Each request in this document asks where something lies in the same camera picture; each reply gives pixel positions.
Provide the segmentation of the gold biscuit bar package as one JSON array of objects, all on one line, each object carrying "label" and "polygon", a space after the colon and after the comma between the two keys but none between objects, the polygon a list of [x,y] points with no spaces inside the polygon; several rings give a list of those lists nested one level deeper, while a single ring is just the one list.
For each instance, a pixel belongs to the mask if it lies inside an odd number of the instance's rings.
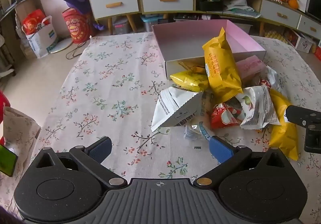
[{"label": "gold biscuit bar package", "polygon": [[297,127],[284,119],[286,109],[291,102],[274,89],[270,89],[269,93],[280,122],[280,125],[272,127],[269,146],[278,147],[286,157],[297,161],[299,159]]}]

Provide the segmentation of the red snack packet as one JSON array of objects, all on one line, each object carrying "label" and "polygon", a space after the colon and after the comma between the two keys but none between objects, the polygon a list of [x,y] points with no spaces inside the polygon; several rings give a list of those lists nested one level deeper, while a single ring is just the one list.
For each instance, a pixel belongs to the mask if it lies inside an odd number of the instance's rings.
[{"label": "red snack packet", "polygon": [[212,129],[239,126],[244,120],[240,104],[220,103],[214,106],[210,125]]}]

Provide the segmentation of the clear blue-label snack packet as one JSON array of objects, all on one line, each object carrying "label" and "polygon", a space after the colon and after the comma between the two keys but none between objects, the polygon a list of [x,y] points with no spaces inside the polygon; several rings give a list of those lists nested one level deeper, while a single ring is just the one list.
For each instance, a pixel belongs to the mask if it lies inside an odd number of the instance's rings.
[{"label": "clear blue-label snack packet", "polygon": [[197,139],[206,139],[207,141],[214,136],[214,133],[205,125],[203,121],[197,123],[188,123],[185,126],[184,138],[190,141]]}]

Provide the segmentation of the white green-print snack bag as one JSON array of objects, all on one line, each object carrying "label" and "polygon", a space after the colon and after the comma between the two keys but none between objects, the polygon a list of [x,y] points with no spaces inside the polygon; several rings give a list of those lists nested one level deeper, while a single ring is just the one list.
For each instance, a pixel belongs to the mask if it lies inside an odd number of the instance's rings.
[{"label": "white green-print snack bag", "polygon": [[244,114],[242,129],[257,130],[267,125],[280,125],[269,89],[266,85],[244,88],[236,95]]}]

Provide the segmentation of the white triangular snack bag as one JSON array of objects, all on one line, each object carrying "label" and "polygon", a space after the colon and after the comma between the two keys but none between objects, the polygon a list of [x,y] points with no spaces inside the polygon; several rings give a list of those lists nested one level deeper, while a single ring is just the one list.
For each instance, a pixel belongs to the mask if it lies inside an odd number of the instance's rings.
[{"label": "white triangular snack bag", "polygon": [[160,92],[153,114],[151,131],[184,126],[200,113],[203,92],[168,87]]}]

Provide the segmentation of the pink wafer package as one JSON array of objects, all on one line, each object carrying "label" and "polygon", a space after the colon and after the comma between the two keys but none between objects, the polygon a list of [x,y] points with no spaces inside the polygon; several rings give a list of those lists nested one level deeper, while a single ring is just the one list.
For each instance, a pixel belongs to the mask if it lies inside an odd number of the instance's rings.
[{"label": "pink wafer package", "polygon": [[266,65],[256,55],[237,61],[237,69],[243,84],[251,80],[256,74],[265,70]]}]

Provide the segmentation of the yellow snack bag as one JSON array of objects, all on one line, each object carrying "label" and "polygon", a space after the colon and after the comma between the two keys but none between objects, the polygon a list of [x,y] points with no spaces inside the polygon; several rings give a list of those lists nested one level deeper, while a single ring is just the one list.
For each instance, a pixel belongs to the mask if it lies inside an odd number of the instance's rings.
[{"label": "yellow snack bag", "polygon": [[192,71],[182,71],[170,75],[170,79],[179,87],[192,92],[203,92],[209,87],[206,75]]}]

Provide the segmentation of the yellow waffle sandwich bag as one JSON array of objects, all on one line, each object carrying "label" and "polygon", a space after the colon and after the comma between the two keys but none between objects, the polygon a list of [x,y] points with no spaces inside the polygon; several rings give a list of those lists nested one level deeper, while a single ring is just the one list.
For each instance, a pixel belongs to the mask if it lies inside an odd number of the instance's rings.
[{"label": "yellow waffle sandwich bag", "polygon": [[225,103],[237,94],[241,94],[243,92],[242,81],[226,38],[225,29],[222,28],[219,35],[206,42],[202,49],[214,104]]}]

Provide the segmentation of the floral tablecloth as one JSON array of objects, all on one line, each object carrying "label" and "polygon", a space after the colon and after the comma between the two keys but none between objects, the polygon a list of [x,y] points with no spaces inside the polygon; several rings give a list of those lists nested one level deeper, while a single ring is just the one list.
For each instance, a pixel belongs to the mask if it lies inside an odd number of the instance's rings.
[{"label": "floral tablecloth", "polygon": [[61,72],[65,58],[50,63],[44,57],[39,63],[26,87],[15,88],[17,100],[30,104],[29,119],[5,126],[19,158],[12,177],[1,175],[1,206],[7,211],[16,212],[18,181],[46,146],[66,152],[108,136],[113,148],[103,165],[126,179],[195,180],[218,166],[203,137],[189,141],[183,127],[151,130],[157,97],[171,86],[152,33],[93,38],[72,62],[63,85],[50,76]]}]

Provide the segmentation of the yellow egg tray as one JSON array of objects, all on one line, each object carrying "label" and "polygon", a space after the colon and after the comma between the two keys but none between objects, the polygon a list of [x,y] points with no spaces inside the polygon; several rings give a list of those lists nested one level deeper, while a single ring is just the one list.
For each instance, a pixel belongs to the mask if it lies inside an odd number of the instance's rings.
[{"label": "yellow egg tray", "polygon": [[286,38],[281,35],[279,32],[275,31],[275,30],[269,30],[269,31],[265,31],[264,32],[264,37],[265,38],[270,38],[270,39],[277,39],[280,40],[284,43],[288,43],[288,41],[286,40]]}]

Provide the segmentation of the pink cardboard box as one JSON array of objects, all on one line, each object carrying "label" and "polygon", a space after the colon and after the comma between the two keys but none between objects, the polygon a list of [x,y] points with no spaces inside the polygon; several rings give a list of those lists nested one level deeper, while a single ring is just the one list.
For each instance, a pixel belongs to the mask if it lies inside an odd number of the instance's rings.
[{"label": "pink cardboard box", "polygon": [[220,34],[226,32],[226,40],[235,61],[252,55],[263,60],[266,50],[250,35],[229,20],[198,20],[158,24],[152,27],[156,42],[164,59],[167,79],[170,75],[184,71],[181,61],[204,65],[202,46]]}]

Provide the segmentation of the white paper shopping bag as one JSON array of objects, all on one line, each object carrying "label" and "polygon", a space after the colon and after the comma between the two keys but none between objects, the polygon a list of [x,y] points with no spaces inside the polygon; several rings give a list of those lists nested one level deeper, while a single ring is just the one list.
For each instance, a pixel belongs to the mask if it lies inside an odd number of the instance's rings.
[{"label": "white paper shopping bag", "polygon": [[38,59],[51,53],[58,43],[58,36],[52,25],[52,16],[47,16],[43,19],[35,33],[27,35],[24,27],[22,27],[22,31]]}]

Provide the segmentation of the red printed barrel bag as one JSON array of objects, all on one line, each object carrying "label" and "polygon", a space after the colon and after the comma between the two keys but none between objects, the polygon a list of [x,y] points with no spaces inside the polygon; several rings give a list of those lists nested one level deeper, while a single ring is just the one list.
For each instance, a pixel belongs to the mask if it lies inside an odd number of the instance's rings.
[{"label": "red printed barrel bag", "polygon": [[62,12],[66,26],[75,44],[86,42],[90,38],[90,24],[88,16],[77,9],[68,8]]}]

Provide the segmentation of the wooden cabinet with drawers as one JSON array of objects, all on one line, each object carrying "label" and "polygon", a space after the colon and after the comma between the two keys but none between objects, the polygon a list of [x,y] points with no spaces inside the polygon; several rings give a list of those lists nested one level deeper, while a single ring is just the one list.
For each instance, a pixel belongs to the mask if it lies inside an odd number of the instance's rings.
[{"label": "wooden cabinet with drawers", "polygon": [[258,20],[264,29],[265,23],[282,25],[320,39],[320,22],[287,3],[271,0],[246,0],[248,5],[259,13],[257,18],[251,15],[237,14],[227,10],[225,3],[230,0],[89,0],[95,20],[107,20],[112,23],[115,16],[134,14],[199,13]]}]

